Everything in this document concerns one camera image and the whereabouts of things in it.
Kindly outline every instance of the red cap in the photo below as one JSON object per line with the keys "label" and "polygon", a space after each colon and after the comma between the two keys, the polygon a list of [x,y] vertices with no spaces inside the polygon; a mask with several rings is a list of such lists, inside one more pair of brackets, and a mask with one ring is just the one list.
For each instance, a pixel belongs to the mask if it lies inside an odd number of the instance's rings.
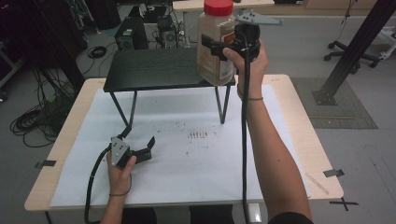
{"label": "red cap", "polygon": [[204,13],[216,17],[229,16],[233,13],[233,0],[205,0]]}

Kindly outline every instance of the person's right arm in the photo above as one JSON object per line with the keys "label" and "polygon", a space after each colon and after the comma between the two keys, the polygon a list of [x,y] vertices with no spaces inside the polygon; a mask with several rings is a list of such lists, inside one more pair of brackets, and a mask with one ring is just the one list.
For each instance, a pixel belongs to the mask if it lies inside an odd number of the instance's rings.
{"label": "person's right arm", "polygon": [[[250,66],[249,98],[262,97],[262,79],[268,60],[261,42],[258,59]],[[240,71],[238,88],[244,92],[244,60],[235,51],[224,55]],[[257,176],[268,211],[268,220],[285,212],[300,213],[312,219],[303,180],[297,165],[281,140],[262,100],[247,103],[247,126],[250,132]]]}

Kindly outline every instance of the clear plastic container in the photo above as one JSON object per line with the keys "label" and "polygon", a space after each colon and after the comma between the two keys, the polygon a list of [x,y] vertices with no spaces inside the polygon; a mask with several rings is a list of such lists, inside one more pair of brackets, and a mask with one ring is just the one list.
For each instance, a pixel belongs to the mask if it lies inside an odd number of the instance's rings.
{"label": "clear plastic container", "polygon": [[233,63],[211,55],[210,48],[202,45],[202,35],[215,41],[232,43],[236,24],[233,1],[205,0],[204,13],[198,20],[197,69],[198,74],[214,86],[225,85],[231,80]]}

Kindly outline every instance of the floor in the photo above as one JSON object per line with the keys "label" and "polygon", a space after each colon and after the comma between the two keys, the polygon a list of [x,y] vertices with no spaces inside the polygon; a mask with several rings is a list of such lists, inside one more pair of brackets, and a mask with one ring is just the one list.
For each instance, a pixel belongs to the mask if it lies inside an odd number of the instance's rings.
{"label": "floor", "polygon": [[[121,7],[120,14],[128,13]],[[192,24],[190,40],[196,40],[196,17],[188,17]],[[323,61],[331,52],[327,45],[338,38],[343,28],[341,17],[281,17],[283,26],[262,26],[262,39],[270,59],[268,74],[287,74],[290,77],[328,77],[338,59]],[[347,20],[340,41],[348,43],[359,29],[364,18]],[[388,26],[394,26],[391,19]],[[151,38],[151,27],[146,27]],[[114,42],[114,31],[88,33],[89,48],[105,46]],[[388,49],[380,39],[368,49],[378,55]],[[84,76],[105,77],[111,64],[111,55],[104,61],[96,60],[92,69]],[[87,71],[92,60],[86,51],[77,57],[81,71]],[[372,116],[377,130],[327,130],[316,129],[329,160],[335,169],[345,175],[339,180],[344,189],[344,199],[359,205],[332,204],[329,201],[311,202],[314,220],[317,223],[395,223],[396,220],[396,54],[393,53],[376,68],[361,61],[361,69],[350,75],[347,82]],[[38,161],[47,158],[51,146],[30,148],[21,137],[8,128],[16,117],[37,104],[36,83],[30,70],[23,68],[3,87],[8,100],[0,104],[0,223],[47,223],[43,212],[25,211],[24,202],[40,172],[35,168]],[[28,136],[28,141],[41,144],[44,139],[39,131]],[[262,219],[266,222],[265,206],[261,204]],[[92,219],[99,218],[102,210],[93,210]],[[189,223],[189,209],[185,206],[156,208],[159,224]],[[83,223],[83,211],[58,211],[49,213],[53,223]],[[243,223],[240,204],[233,210],[235,223]]]}

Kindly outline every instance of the table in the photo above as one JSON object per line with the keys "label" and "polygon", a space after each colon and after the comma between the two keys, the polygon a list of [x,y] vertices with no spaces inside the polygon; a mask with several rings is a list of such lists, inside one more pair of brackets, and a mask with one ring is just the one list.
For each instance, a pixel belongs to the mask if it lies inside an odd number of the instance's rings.
{"label": "table", "polygon": [[[233,8],[240,8],[243,11],[246,8],[250,7],[265,7],[265,6],[273,6],[274,1],[272,0],[243,0],[241,3],[233,3]],[[177,1],[173,3],[173,10],[174,11],[181,11],[183,12],[183,22],[184,22],[184,43],[185,48],[190,47],[190,40],[189,40],[189,29],[187,25],[187,17],[186,14],[189,11],[196,11],[196,10],[204,10],[204,0],[190,0],[190,1]]]}
{"label": "table", "polygon": [[[71,207],[50,207],[52,196],[57,188],[60,173],[68,152],[74,145],[82,121],[90,109],[93,97],[98,89],[105,85],[105,78],[88,79],[64,123],[49,156],[49,161],[56,161],[54,166],[44,166],[37,178],[26,202],[28,211],[51,211],[72,209]],[[284,119],[289,127],[290,137],[305,170],[308,186],[311,190],[310,200],[339,199],[344,192],[335,176],[326,177],[323,172],[332,166],[313,129],[303,105],[286,75],[266,75],[264,84],[274,88]]]}

